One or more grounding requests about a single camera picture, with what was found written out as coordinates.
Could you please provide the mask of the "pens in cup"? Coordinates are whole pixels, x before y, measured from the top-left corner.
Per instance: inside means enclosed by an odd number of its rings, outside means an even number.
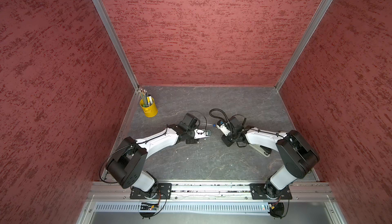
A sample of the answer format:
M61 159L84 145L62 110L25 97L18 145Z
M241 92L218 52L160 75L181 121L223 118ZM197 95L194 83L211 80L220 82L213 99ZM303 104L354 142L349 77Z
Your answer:
M152 99L151 95L144 88L139 88L138 92L139 92L139 95L141 96L141 99L143 101L143 106L150 107L153 104L153 99Z

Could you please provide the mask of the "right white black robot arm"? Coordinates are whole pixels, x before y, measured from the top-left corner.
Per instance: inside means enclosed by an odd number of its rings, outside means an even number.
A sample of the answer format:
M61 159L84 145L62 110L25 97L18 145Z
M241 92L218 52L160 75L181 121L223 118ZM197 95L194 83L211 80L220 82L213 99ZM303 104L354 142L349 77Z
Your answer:
M219 120L216 127L223 133L224 144L258 145L267 157L277 151L283 166L266 180L262 192L268 198L278 198L283 190L297 179L303 179L319 162L316 150L296 130L269 132L252 126L244 126L234 116L228 121Z

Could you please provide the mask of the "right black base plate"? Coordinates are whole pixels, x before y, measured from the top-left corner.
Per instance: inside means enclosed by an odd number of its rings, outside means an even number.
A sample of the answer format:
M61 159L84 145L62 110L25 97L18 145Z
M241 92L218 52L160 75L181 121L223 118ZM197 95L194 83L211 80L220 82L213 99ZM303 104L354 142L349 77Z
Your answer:
M289 186L279 190L273 184L256 184L252 183L250 186L250 193L253 200L262 199L268 201L277 200L291 200L293 199Z

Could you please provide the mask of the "yellow pen cup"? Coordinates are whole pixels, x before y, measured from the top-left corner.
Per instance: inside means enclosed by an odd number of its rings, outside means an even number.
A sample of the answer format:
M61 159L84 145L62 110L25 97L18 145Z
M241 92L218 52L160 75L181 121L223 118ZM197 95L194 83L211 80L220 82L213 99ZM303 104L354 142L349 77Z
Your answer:
M156 106L155 100L152 98L152 104L145 107L143 100L140 100L139 105L142 108L144 115L148 118L154 117L158 114L158 108Z

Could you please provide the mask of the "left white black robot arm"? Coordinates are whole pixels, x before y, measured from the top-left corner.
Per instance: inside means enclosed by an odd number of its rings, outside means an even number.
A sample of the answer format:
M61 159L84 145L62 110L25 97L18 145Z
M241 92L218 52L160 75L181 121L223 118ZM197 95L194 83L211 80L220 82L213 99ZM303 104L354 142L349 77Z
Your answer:
M103 163L106 171L114 178L114 183L123 189L131 188L142 197L153 199L160 194L155 177L144 171L145 161L153 154L184 141L198 143L201 138L211 136L206 128L200 129L200 120L187 113L179 124L167 125L162 132L149 137L122 140L118 148Z

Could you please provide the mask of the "aluminium front rail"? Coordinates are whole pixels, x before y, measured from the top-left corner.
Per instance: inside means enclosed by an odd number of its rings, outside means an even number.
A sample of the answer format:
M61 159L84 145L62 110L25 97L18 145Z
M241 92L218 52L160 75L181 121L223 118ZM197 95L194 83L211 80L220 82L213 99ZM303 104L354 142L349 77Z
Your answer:
M255 202L250 184L246 181L164 181L171 183L172 191L169 202ZM289 186L293 199L290 202L336 202L336 198L325 182L294 182ZM136 201L130 199L131 188L123 189L117 184L95 182L90 189L87 200L91 201Z

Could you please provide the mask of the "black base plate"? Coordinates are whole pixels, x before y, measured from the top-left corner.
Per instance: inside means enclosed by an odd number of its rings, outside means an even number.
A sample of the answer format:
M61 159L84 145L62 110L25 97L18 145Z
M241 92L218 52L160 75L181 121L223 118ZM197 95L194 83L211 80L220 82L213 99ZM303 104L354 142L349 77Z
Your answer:
M277 200L291 200L293 199L289 186L279 190L273 184L256 184L252 183L250 186L250 193L253 200L262 199L268 201Z
M130 199L170 199L171 183L155 183L148 191L142 191L140 188L132 187Z

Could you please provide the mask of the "aluminium corner post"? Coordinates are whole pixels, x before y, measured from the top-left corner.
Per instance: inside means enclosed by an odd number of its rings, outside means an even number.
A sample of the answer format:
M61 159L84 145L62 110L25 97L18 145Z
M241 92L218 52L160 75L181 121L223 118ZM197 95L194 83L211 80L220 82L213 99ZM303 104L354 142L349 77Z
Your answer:
M139 88L139 83L137 81L137 78L136 78L133 70L132 70L132 67L129 63L129 60L128 60L126 53L121 45L121 42L117 36L117 33L114 29L114 26L110 20L110 17L105 9L105 6L104 6L102 0L92 0L92 2L93 2L95 9L96 9L105 29L107 31L107 34L108 34L108 36L114 46L114 49L116 50L116 53L117 53L122 65L124 67L124 70L129 78L134 90L137 90Z
M307 46L309 40L311 39L312 35L314 34L315 30L317 29L317 27L320 24L321 20L323 19L324 15L328 11L332 2L333 2L333 0L321 0L311 21L308 24L299 44L297 45L296 49L294 50L288 64L284 68L282 75L280 76L279 80L277 81L277 83L275 85L275 88L277 91L279 91L282 88L284 82L288 78L291 70L294 68L296 62L298 61L303 50Z

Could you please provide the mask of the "white black stapler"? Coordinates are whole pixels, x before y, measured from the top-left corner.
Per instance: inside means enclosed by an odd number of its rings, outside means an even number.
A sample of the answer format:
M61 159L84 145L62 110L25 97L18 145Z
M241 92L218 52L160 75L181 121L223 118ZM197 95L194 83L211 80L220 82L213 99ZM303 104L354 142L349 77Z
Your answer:
M257 144L250 144L250 147L259 152L262 156L264 157L269 157L272 153L272 149L262 146L262 145L257 145Z

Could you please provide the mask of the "right aluminium corner post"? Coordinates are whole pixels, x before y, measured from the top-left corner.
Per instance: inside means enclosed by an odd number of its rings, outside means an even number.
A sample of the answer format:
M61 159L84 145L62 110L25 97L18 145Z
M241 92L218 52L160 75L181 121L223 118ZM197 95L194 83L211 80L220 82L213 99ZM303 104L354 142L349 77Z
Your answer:
M324 15L328 11L332 2L333 2L333 0L321 0L311 21L308 24L299 44L297 45L296 49L294 50L288 64L284 68L282 75L280 76L279 80L277 81L277 83L275 85L275 88L277 91L279 91L282 88L284 82L288 78L291 70L294 68L296 62L298 61L303 50L307 46L309 40L311 39L312 35L314 34L315 30L317 29L317 27L320 24L321 20L323 19Z

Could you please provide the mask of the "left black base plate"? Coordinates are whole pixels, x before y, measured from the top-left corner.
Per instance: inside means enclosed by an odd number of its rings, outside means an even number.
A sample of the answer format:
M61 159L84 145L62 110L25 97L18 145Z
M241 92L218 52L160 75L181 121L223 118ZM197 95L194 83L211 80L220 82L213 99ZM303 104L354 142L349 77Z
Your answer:
M171 183L155 183L148 191L142 191L140 188L132 187L130 199L170 199Z

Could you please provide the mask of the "left aluminium corner post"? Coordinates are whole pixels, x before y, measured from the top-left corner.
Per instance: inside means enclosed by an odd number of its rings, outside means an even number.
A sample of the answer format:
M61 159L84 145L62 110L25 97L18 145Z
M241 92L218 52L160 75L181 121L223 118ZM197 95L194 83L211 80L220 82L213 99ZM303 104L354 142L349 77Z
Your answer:
M129 60L128 60L126 53L121 45L121 42L117 36L117 33L114 29L114 26L110 20L110 17L105 9L105 6L104 6L102 0L92 0L92 2L93 2L95 9L96 9L105 29L107 31L107 34L108 34L108 36L114 46L114 49L116 50L116 53L117 53L122 65L124 67L124 70L129 78L134 90L137 90L139 88L139 83L137 81L137 78L136 78L133 70L132 70L132 67L129 63Z

